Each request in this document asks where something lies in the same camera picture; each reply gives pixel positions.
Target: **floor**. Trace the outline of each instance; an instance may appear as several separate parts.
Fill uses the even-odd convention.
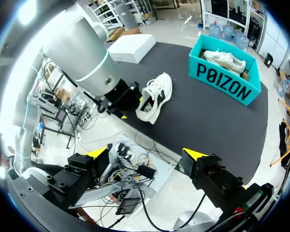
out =
[[[176,10],[159,10],[158,17],[160,20],[151,26],[141,27],[141,31],[142,33],[152,34],[157,42],[193,47],[200,34],[207,33],[207,31],[197,27],[201,20],[200,12],[199,3],[181,4],[180,8]],[[277,101],[280,97],[276,90],[275,69],[273,67],[267,68],[263,63],[264,59],[251,48],[247,52],[257,60],[261,81],[268,89],[268,127],[264,149],[258,170],[248,185],[252,183],[262,185],[269,182],[277,189],[282,182],[285,172],[280,165],[272,168],[269,165],[272,161],[279,158],[278,125],[286,117],[286,109]],[[98,118],[92,129],[81,132],[81,142],[76,141],[76,151],[83,153],[105,147],[108,143],[113,142],[120,133],[124,133],[134,140],[136,132],[134,128],[123,123],[117,117],[103,115]],[[69,150],[65,149],[67,137],[57,136],[47,131],[45,134],[45,145],[41,149],[41,157],[44,159],[44,163],[66,164],[66,158],[72,155],[73,152],[72,148]],[[153,141],[141,133],[137,134],[136,140],[145,147],[152,147],[153,145]],[[158,145],[158,150],[179,159],[177,154],[160,145]],[[169,180],[149,201],[146,208],[158,227],[169,230],[183,212],[195,209],[202,195],[203,191],[197,191],[187,176],[178,171],[173,171]],[[104,203],[96,201],[90,202],[88,205],[104,205]],[[110,226],[116,219],[120,218],[120,216],[115,215],[116,210],[113,208],[105,208],[103,215],[109,209],[111,209],[110,213],[103,218],[102,222],[99,221],[100,225],[103,223],[105,227]],[[97,220],[100,218],[101,207],[89,207],[85,208],[85,210],[93,219]],[[207,197],[199,211],[207,213],[213,219],[217,219],[221,214],[221,210],[216,209]],[[147,221],[143,210],[130,220],[123,219],[114,229],[125,231],[154,230]]]

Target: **cardboard box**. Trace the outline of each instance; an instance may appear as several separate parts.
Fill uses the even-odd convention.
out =
[[[239,60],[246,61],[249,79],[238,75],[212,62],[201,59],[203,50],[231,52]],[[249,105],[261,92],[257,61],[248,53],[222,40],[201,35],[189,53],[189,76],[229,95],[243,105]]]
[[[113,34],[110,35],[110,37],[108,38],[108,40],[106,42],[114,42],[114,41],[116,41],[124,31],[125,31],[124,28],[117,28],[113,32]]]
[[[58,90],[56,96],[61,99],[63,103],[68,103],[71,99],[71,94],[65,89]]]
[[[115,61],[138,64],[155,44],[152,35],[125,35],[113,43],[108,51]]]
[[[126,30],[124,31],[121,35],[121,36],[124,36],[124,35],[136,35],[136,34],[140,34],[141,31],[140,31],[140,28],[132,28],[132,29],[129,29],[129,30]]]

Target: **shoe box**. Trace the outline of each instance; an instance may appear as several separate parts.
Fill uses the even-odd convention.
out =
[[[237,59],[245,60],[248,76],[240,77],[200,57],[201,52],[206,50],[230,52]],[[261,93],[257,61],[241,49],[206,35],[200,36],[189,54],[189,76],[220,90],[245,106]]]
[[[115,61],[138,64],[155,44],[152,35],[124,35],[116,40],[108,51]]]

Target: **shoelace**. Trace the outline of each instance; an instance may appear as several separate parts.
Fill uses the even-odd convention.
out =
[[[158,84],[155,79],[152,79],[150,81],[147,82],[147,87],[153,87],[159,91],[162,90],[162,85]]]

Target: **white cabinet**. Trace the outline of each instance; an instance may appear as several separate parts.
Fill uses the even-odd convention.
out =
[[[274,52],[272,53],[272,56],[273,56],[273,63],[272,63],[272,65],[275,68],[277,68],[277,69],[279,68],[282,60],[285,57],[285,54],[286,54],[286,51],[279,44],[276,44],[276,47],[274,49]]]
[[[268,13],[266,31],[258,51],[259,55],[266,58],[267,53],[269,53],[273,57],[272,65],[278,69],[285,57],[287,49],[288,40],[285,37],[284,31]]]
[[[259,55],[262,56],[263,58],[266,58],[267,53],[273,56],[275,47],[276,47],[276,41],[266,33],[264,35],[263,43],[259,50]]]
[[[285,33],[280,30],[277,43],[286,51],[288,48],[288,40],[285,37]]]
[[[274,18],[268,13],[266,23],[266,33],[268,33],[274,40],[278,40],[280,28]]]

